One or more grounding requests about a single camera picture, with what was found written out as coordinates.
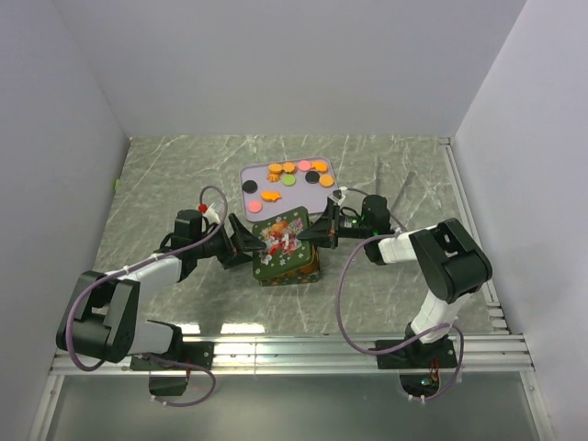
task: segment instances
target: green game piece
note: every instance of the green game piece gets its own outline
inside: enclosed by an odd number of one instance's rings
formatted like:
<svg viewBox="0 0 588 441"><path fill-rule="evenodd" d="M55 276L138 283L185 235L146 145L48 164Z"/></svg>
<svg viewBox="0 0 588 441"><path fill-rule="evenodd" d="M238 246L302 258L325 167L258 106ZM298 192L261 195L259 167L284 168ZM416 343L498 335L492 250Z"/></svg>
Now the green game piece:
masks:
<svg viewBox="0 0 588 441"><path fill-rule="evenodd" d="M284 177L282 177L282 184L288 187L292 187L294 184L296 184L296 176L288 174L284 175Z"/></svg>

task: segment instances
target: tin lid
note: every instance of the tin lid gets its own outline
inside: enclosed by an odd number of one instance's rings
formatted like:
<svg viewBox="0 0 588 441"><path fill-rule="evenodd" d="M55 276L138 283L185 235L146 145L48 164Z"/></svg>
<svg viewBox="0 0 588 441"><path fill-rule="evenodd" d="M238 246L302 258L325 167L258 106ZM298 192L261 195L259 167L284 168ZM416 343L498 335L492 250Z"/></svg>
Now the tin lid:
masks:
<svg viewBox="0 0 588 441"><path fill-rule="evenodd" d="M253 270L257 280L274 278L312 262L311 243L297 237L309 224L309 212L304 207L254 224L252 233L266 243L264 251L254 253Z"/></svg>

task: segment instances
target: marble surface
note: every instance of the marble surface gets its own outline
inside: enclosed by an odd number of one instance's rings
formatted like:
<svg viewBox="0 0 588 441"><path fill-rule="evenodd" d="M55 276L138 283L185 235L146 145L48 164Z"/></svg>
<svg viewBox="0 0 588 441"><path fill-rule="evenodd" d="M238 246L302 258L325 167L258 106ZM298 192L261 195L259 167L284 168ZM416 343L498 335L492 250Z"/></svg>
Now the marble surface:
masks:
<svg viewBox="0 0 588 441"><path fill-rule="evenodd" d="M309 156L331 160L341 186L378 192L409 229L458 217L442 149L434 137L178 136L135 138L123 168L100 245L96 270L139 261L173 229L175 214L198 204L206 184L221 187L243 223L239 172L249 164ZM206 202L215 200L213 192ZM360 207L361 198L347 200ZM181 324L202 334L317 334L338 332L334 294L354 242L321 250L316 284L261 288L249 265L224 271L200 261L185 281L165 288L140 309L141 319ZM359 255L348 272L343 315L354 333L403 332L418 312L426 285L416 263L374 266ZM492 330L481 293L463 308L466 332Z"/></svg>

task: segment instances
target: white panel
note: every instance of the white panel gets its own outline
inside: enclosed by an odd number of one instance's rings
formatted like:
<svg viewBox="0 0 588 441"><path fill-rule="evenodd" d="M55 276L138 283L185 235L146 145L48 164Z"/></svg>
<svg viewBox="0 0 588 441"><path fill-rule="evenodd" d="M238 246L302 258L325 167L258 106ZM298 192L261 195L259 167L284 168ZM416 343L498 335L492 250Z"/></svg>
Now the white panel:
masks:
<svg viewBox="0 0 588 441"><path fill-rule="evenodd" d="M420 334L433 326L441 323L453 324L458 317L459 310L465 305L473 294L464 294L453 303L446 303L438 299L435 294L429 290L424 298L423 305L419 313L416 314L411 322L411 328L415 334ZM425 344L436 342L438 339L447 335L451 331L449 328L443 328L438 331L429 333L420 338Z"/></svg>
<svg viewBox="0 0 588 441"><path fill-rule="evenodd" d="M455 134L525 0L54 0L132 135Z"/></svg>
<svg viewBox="0 0 588 441"><path fill-rule="evenodd" d="M588 3L529 0L455 154L494 283L561 440L586 439Z"/></svg>
<svg viewBox="0 0 588 441"><path fill-rule="evenodd" d="M118 270L108 271L106 274L116 273ZM182 261L177 257L166 257L137 271L118 277L119 279L130 279L141 282L139 290L139 305L149 304L153 296L165 287L174 285L182 272Z"/></svg>
<svg viewBox="0 0 588 441"><path fill-rule="evenodd" d="M2 439L26 439L126 138L49 1L0 2Z"/></svg>

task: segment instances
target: cable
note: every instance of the cable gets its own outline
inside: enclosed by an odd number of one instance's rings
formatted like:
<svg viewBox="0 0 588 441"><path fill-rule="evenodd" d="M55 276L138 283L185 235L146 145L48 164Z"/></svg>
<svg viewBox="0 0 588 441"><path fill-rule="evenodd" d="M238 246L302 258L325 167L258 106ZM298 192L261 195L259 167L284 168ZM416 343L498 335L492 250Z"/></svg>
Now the cable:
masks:
<svg viewBox="0 0 588 441"><path fill-rule="evenodd" d="M359 188L347 187L347 190L349 190L349 191L355 191L356 193L359 193L359 194L364 195L364 196L369 196L369 193L367 191L361 190ZM401 230L403 232L407 232L408 231L408 229L406 228L406 225L404 225L402 222L400 222L400 220L394 215L394 213L390 212L390 217L394 219L394 221L398 224L399 227L401 227Z"/></svg>
<svg viewBox="0 0 588 441"><path fill-rule="evenodd" d="M144 354L144 355L147 356L148 358L150 358L151 360L153 360L154 362L159 363L160 365L174 366L177 368L184 368L184 369L191 369L191 370L199 370L201 372L204 372L206 375L208 375L210 377L210 379L212 380L212 384L210 384L209 391L206 392L206 394L204 394L204 396L198 398L197 400L188 401L188 402L173 402L173 401L164 400L163 398L160 398L160 397L154 398L156 401L160 402L161 404L163 404L165 406L170 406L170 407L195 406L195 405L200 404L201 402L207 400L210 397L210 395L212 395L212 392L214 392L214 389L217 386L216 377L214 376L214 374L210 370L206 369L205 367L198 366L198 365L192 365L191 363L181 363L179 361L166 360L165 358L161 358L161 357L156 356L154 354Z"/></svg>
<svg viewBox="0 0 588 441"><path fill-rule="evenodd" d="M345 214L345 212L348 210L351 211L353 213L353 215ZM355 218L357 221L361 221L361 216L359 215L359 213L355 209L352 209L351 207L341 207L341 214L343 214L345 216L349 216L351 218Z"/></svg>
<svg viewBox="0 0 588 441"><path fill-rule="evenodd" d="M219 225L217 225L212 232L210 232L210 234L208 236L206 236L205 238L191 243L188 246L185 246L183 248L179 248L177 250L174 251L170 251L168 253L165 254L160 254L157 256L151 256L145 260L141 260L140 262L131 265L131 266L125 266L124 268L120 269L119 271L115 271L114 273L108 274L105 277L100 278L99 280L95 281L94 283L90 284L86 289L84 289L80 295L78 296L78 298L75 300L75 302L72 305L72 308L70 309L69 314L67 315L67 323L65 324L65 345L67 347L67 353L69 354L70 358L72 359L72 362L75 364L75 366L85 372L91 372L93 370L96 370L98 368L100 368L105 360L100 360L98 361L95 365L93 366L88 366L85 365L84 363L82 363L82 360L80 360L80 358L77 356L77 354L75 353L74 350L74 333L72 331L73 327L74 327L74 317L75 314L77 312L77 310L79 309L80 305L82 304L82 302L90 295L90 293L96 289L97 287L99 287L100 285L114 279L114 278L118 278L120 276L124 276L125 274L131 273L133 271L137 271L138 269L141 269L149 264L152 264L153 262L156 262L158 260L162 260L165 259L167 257L171 257L171 256L177 256L179 254L182 254L185 251L189 251L191 249L194 249L198 246L201 246L204 242L210 240L210 238L212 236L214 236L217 232L219 232L219 230L222 228L222 226L224 225L224 222L227 219L227 214L229 212L229 202L227 201L227 197L225 196L225 194L222 192L222 190L216 186L205 186L204 188L202 188L202 190L200 191L200 195L199 195L199 203L202 204L202 198L204 196L204 192L206 190L212 189L214 191L216 191L217 193L219 193L220 198L222 199L222 203L224 205L224 211L222 212L222 216L220 218L220 223Z"/></svg>
<svg viewBox="0 0 588 441"><path fill-rule="evenodd" d="M339 330L341 331L341 334L343 335L343 338L345 339L345 341L351 347L353 347L357 352L361 352L362 354L366 354L368 356L383 356L386 354L391 354L392 352L399 351L400 349L403 349L404 347L411 345L412 343L416 342L421 337L424 337L425 335L432 333L434 331L438 331L438 330L444 329L444 328L455 329L459 334L458 366L456 367L456 370L453 373L453 376L447 382L447 384L443 387L442 390L440 390L438 393L436 393L435 395L433 395L431 397L424 398L425 401L431 401L431 400L435 400L435 399L439 398L441 395L443 395L449 388L451 388L455 384L455 382L458 379L459 371L461 370L461 365L463 362L463 350L464 350L465 340L464 340L463 333L461 332L461 330L457 326L450 324L450 323L440 323L440 324L433 326L425 331L422 331L421 333L409 338L408 340L400 343L399 345L395 345L395 346L390 347L388 349L382 349L380 351L374 351L374 350L370 350L370 349L365 349L365 348L357 345L353 340L351 340L351 337L349 336L349 334L347 333L347 330L345 329L345 326L343 325L343 317L341 314L341 296L343 293L343 284L345 282L345 275L347 273L347 270L351 266L351 262L353 261L354 257L356 256L357 253L359 253L359 251L364 247L364 245L366 245L368 243L371 243L374 241L379 241L381 239L396 239L399 235L400 235L400 232L396 232L395 234L382 234L381 236L373 236L373 237L366 239L365 241L362 241L354 248L354 250L351 252L351 254L347 257L347 260L345 261L345 264L343 265L343 270L341 271L341 276L339 277L339 287L337 289L337 295L335 297L334 311L337 316L337 324L339 325Z"/></svg>

